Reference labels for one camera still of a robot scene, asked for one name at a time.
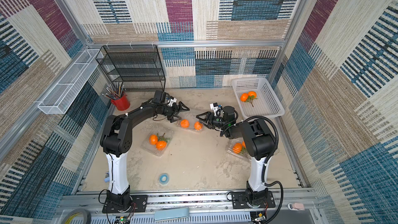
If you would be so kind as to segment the orange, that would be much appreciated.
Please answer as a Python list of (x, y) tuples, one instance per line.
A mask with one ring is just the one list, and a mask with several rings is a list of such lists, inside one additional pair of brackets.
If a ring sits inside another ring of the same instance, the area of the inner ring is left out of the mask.
[(256, 98), (257, 98), (257, 93), (254, 92), (254, 91), (250, 91), (250, 92), (248, 92), (248, 96), (249, 96), (251, 99), (256, 99)]
[(249, 95), (247, 93), (243, 93), (240, 97), (242, 102), (246, 102), (248, 100)]

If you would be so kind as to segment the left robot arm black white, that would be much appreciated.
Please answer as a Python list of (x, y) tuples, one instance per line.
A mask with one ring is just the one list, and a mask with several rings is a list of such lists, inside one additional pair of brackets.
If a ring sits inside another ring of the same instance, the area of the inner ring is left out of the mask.
[(154, 97), (140, 107), (123, 115), (106, 118), (100, 146), (106, 154), (109, 167), (109, 187), (104, 210), (123, 213), (131, 209), (130, 185), (127, 180), (127, 154), (133, 138), (132, 130), (143, 121), (163, 115), (171, 123), (179, 120), (179, 113), (188, 112), (189, 107), (164, 91), (157, 90)]

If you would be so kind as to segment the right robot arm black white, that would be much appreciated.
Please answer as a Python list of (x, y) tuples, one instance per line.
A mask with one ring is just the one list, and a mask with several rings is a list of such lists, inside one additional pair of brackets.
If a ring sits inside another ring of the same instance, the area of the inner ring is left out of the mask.
[(234, 209), (274, 208), (273, 193), (269, 188), (280, 182), (267, 182), (268, 166), (279, 144), (279, 134), (275, 124), (263, 116), (249, 117), (238, 122), (238, 112), (231, 106), (196, 116), (208, 129), (220, 131), (221, 137), (230, 140), (242, 138), (247, 153), (251, 157), (249, 180), (244, 191), (231, 191), (227, 199)]

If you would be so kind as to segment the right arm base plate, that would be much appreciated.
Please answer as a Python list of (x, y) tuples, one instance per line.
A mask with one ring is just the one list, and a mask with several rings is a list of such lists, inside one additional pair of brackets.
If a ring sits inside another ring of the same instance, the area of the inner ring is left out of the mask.
[(232, 202), (234, 209), (246, 208), (275, 208), (273, 193), (268, 189), (262, 191), (230, 191), (227, 199)]

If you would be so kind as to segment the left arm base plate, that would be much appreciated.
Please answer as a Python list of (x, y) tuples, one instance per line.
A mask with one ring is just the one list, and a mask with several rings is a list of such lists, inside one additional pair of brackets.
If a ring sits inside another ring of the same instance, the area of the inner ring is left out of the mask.
[(148, 195), (115, 195), (110, 194), (106, 197), (102, 213), (144, 213), (147, 207)]

